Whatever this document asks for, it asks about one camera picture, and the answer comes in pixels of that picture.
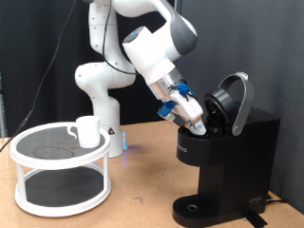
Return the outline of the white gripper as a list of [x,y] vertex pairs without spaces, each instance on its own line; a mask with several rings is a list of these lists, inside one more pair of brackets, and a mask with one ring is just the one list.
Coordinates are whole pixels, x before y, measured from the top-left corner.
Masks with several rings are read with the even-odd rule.
[[172,111],[185,120],[184,126],[186,128],[201,128],[200,116],[203,110],[196,99],[188,95],[182,96],[178,91],[172,92],[170,98],[175,103]]

